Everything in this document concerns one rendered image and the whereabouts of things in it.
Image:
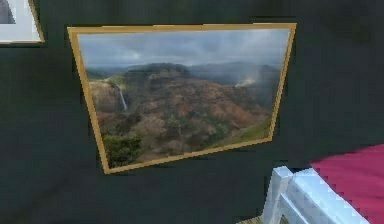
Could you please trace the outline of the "gold framed white-matted picture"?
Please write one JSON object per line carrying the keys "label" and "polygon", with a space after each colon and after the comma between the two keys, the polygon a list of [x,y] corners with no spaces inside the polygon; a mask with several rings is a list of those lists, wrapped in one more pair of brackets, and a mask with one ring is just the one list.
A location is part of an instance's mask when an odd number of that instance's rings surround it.
{"label": "gold framed white-matted picture", "polygon": [[42,42],[34,0],[0,0],[0,44]]}

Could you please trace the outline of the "gold framed landscape picture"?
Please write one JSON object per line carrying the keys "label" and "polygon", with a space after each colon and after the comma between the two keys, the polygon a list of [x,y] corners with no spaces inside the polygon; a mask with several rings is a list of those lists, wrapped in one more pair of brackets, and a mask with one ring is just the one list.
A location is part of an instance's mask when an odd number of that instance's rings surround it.
{"label": "gold framed landscape picture", "polygon": [[293,23],[69,28],[103,171],[271,141],[295,31]]}

